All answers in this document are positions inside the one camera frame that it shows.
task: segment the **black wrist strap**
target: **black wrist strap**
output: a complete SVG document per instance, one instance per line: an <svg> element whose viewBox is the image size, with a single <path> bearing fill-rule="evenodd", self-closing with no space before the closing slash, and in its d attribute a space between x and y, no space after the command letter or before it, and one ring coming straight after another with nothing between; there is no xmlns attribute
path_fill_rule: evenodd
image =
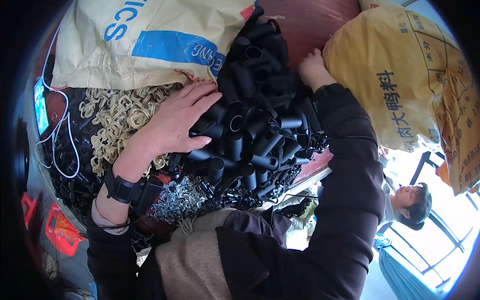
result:
<svg viewBox="0 0 480 300"><path fill-rule="evenodd" d="M107 161L104 161L103 164L107 168L103 178L103 183L108 191L107 198L113 198L118 202L125 204L129 204L131 201L136 202L142 193L143 189L140 185L142 185L144 179L132 183L123 180L120 176L114 177L112 172L113 165Z"/></svg>

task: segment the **hand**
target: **hand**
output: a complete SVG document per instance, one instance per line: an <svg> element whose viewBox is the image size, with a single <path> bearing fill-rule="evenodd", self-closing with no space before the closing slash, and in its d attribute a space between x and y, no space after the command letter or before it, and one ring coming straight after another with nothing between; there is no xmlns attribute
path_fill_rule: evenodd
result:
<svg viewBox="0 0 480 300"><path fill-rule="evenodd" d="M191 138L189 130L222 97L221 93L212 93L215 90L215 84L198 82L178 91L160 104L155 115L131 137L128 145L143 143L142 151L152 159L160 154L203 148L212 139Z"/></svg>
<svg viewBox="0 0 480 300"><path fill-rule="evenodd" d="M303 83L312 88L314 93L324 85L336 83L325 68L322 52L319 49L314 49L313 54L309 53L300 63L299 74Z"/></svg>

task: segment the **yellow feed sack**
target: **yellow feed sack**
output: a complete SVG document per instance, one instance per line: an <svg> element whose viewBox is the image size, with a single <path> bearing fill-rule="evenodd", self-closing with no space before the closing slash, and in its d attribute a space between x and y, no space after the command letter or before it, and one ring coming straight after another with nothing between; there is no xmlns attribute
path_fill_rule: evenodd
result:
<svg viewBox="0 0 480 300"><path fill-rule="evenodd" d="M340 28L324 59L370 115L379 145L443 150L455 195L479 182L480 101L458 45L436 23L382 5Z"/></svg>

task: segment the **burlap sack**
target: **burlap sack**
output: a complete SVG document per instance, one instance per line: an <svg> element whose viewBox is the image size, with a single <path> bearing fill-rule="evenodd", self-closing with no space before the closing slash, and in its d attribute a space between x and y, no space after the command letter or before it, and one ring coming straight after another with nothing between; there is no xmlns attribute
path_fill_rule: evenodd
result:
<svg viewBox="0 0 480 300"><path fill-rule="evenodd" d="M372 119L379 145L443 151L455 195L480 181L480 101L468 65L436 23L391 5L362 12L324 49L327 69Z"/></svg>
<svg viewBox="0 0 480 300"><path fill-rule="evenodd" d="M77 0L60 24L51 85L215 81L253 10L253 0Z"/></svg>

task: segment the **blue curtain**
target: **blue curtain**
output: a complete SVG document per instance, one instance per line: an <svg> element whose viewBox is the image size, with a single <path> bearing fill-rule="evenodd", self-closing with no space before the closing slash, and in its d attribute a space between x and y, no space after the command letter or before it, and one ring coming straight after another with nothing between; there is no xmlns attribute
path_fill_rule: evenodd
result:
<svg viewBox="0 0 480 300"><path fill-rule="evenodd" d="M398 300L442 299L435 287L425 284L423 274L391 247L380 249L379 265Z"/></svg>

